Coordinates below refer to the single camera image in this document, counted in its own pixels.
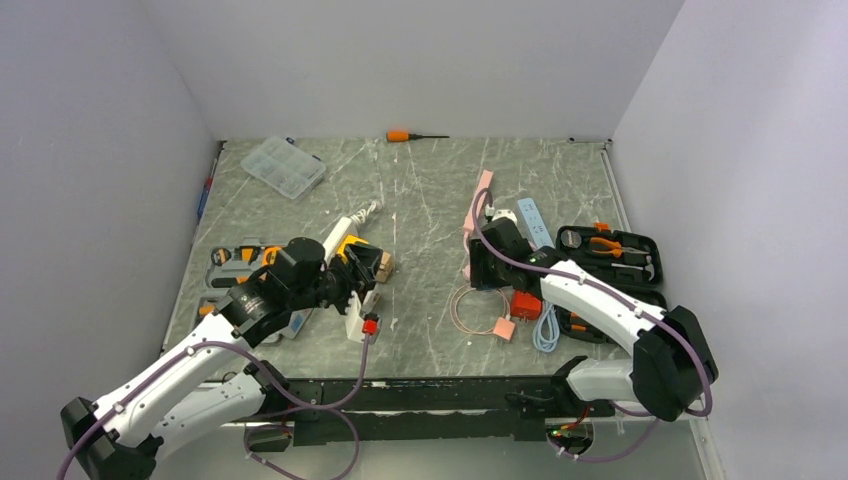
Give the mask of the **yellow cube socket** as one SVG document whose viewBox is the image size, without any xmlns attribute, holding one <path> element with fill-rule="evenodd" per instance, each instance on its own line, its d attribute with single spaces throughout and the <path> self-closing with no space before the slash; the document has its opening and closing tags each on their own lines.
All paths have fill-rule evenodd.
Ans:
<svg viewBox="0 0 848 480">
<path fill-rule="evenodd" d="M 344 239 L 339 243 L 339 246 L 336 250 L 336 254 L 340 256 L 344 261 L 348 260 L 348 254 L 346 253 L 346 249 L 349 246 L 354 245 L 368 245 L 369 242 L 357 237 L 355 235 L 348 234 L 344 237 Z"/>
</svg>

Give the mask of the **beige cube socket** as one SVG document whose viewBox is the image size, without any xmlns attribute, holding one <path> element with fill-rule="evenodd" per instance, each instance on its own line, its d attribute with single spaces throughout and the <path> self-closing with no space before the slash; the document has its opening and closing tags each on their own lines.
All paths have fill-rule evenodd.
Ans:
<svg viewBox="0 0 848 480">
<path fill-rule="evenodd" d="M 376 273 L 376 281 L 378 283 L 386 283 L 395 270 L 394 256 L 388 251 L 383 251 L 380 259 L 379 267 Z"/>
</svg>

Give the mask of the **white power strip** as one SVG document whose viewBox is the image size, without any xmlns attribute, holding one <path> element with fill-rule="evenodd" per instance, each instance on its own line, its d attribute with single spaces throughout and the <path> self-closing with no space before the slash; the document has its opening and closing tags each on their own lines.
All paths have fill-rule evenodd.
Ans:
<svg viewBox="0 0 848 480">
<path fill-rule="evenodd" d="M 344 237 L 351 234 L 362 238 L 361 227 L 381 208 L 381 202 L 373 200 L 357 212 L 342 217 L 322 243 L 305 237 L 295 238 L 277 253 L 275 260 L 266 265 L 268 270 L 264 279 L 266 281 L 280 280 L 290 300 L 287 309 L 291 312 L 291 316 L 288 325 L 281 330 L 283 337 L 296 337 L 310 315 L 317 309 L 323 309 L 318 305 L 317 298 L 321 272 L 336 254 L 339 243 Z M 334 307 L 327 309 L 338 314 L 344 323 L 344 315 L 339 314 Z M 366 334 L 363 343 L 368 343 L 370 341 L 368 336 L 376 334 L 378 328 L 378 316 L 368 316 L 363 328 Z"/>
</svg>

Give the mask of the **red cube socket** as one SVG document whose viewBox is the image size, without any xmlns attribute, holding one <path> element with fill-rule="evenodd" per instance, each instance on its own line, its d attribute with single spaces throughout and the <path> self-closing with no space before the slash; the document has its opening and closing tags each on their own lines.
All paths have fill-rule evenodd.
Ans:
<svg viewBox="0 0 848 480">
<path fill-rule="evenodd" d="M 509 302 L 509 315 L 512 319 L 537 321 L 543 313 L 543 302 L 530 293 L 514 291 Z"/>
</svg>

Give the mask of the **light blue power strip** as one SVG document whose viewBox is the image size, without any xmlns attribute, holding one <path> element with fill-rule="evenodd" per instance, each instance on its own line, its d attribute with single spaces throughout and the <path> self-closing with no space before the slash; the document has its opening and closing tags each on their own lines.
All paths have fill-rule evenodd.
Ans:
<svg viewBox="0 0 848 480">
<path fill-rule="evenodd" d="M 553 239 L 532 198 L 517 200 L 519 213 L 524 221 L 531 243 L 537 247 L 554 247 Z"/>
</svg>

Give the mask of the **pink power strip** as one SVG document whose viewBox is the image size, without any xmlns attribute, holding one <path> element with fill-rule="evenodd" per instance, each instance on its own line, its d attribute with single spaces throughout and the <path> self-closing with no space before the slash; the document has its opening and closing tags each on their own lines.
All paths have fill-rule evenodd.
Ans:
<svg viewBox="0 0 848 480">
<path fill-rule="evenodd" d="M 472 204 L 469 207 L 468 213 L 464 219 L 463 223 L 463 238 L 462 238 L 462 246 L 466 255 L 466 262 L 462 267 L 462 273 L 466 280 L 470 279 L 470 253 L 468 241 L 471 236 L 471 233 L 474 231 L 474 221 L 479 219 L 479 215 L 481 212 L 481 207 L 475 205 L 475 200 L 477 195 L 486 188 L 489 188 L 493 179 L 493 172 L 490 170 L 483 170 L 478 183 L 475 187 L 474 194 L 472 195 Z"/>
</svg>

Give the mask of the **clear plastic screw box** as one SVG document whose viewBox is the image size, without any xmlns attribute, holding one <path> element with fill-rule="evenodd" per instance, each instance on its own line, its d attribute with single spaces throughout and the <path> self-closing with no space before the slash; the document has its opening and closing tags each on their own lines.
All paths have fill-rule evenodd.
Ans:
<svg viewBox="0 0 848 480">
<path fill-rule="evenodd" d="M 289 200 L 299 200 L 321 182 L 326 165 L 295 146 L 291 138 L 272 136 L 253 148 L 241 168 Z"/>
</svg>

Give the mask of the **grey tool tray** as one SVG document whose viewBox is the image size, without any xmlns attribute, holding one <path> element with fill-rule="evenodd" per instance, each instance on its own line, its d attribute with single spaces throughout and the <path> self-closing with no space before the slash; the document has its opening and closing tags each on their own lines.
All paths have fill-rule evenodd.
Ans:
<svg viewBox="0 0 848 480">
<path fill-rule="evenodd" d="M 259 237 L 245 237 L 232 245 L 211 248 L 201 284 L 201 294 L 194 307 L 193 327 L 214 310 L 228 289 L 245 282 L 256 270 L 276 259 L 283 246 L 263 242 Z"/>
</svg>

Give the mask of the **black tool case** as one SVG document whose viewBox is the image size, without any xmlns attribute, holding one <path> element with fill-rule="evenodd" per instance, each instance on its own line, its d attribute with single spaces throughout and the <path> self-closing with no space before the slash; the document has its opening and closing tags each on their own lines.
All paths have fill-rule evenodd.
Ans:
<svg viewBox="0 0 848 480">
<path fill-rule="evenodd" d="M 557 231 L 555 248 L 589 274 L 635 299 L 667 306 L 658 291 L 658 250 L 650 238 L 614 231 L 600 223 L 592 227 L 563 226 Z"/>
</svg>

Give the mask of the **pink charger plug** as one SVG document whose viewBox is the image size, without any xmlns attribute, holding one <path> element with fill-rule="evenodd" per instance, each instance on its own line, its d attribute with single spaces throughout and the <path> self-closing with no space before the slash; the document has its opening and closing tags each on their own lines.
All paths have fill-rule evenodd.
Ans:
<svg viewBox="0 0 848 480">
<path fill-rule="evenodd" d="M 499 317 L 493 328 L 492 334 L 497 338 L 509 343 L 515 333 L 516 324 L 508 316 Z"/>
</svg>

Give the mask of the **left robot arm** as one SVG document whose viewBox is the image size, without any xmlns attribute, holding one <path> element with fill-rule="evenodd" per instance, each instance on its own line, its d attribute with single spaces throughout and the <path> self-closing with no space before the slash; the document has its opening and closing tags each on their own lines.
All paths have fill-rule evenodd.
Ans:
<svg viewBox="0 0 848 480">
<path fill-rule="evenodd" d="M 142 373 L 94 401 L 77 397 L 62 408 L 69 452 L 57 478 L 78 462 L 91 479 L 147 479 L 158 461 L 222 424 L 324 410 L 291 393 L 251 352 L 302 310 L 347 314 L 375 289 L 383 255 L 363 241 L 327 254 L 316 240 L 291 240 Z"/>
</svg>

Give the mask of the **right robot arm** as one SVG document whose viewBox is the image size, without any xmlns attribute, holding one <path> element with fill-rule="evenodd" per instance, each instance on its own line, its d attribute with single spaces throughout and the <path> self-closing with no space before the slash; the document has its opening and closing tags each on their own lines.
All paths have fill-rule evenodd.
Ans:
<svg viewBox="0 0 848 480">
<path fill-rule="evenodd" d="M 529 293 L 577 314 L 626 352 L 624 359 L 567 362 L 550 391 L 557 411 L 574 415 L 605 401 L 637 403 L 667 422 L 710 414 L 718 369 L 691 310 L 638 300 L 551 247 L 531 248 L 508 218 L 479 227 L 467 245 L 472 287 Z"/>
</svg>

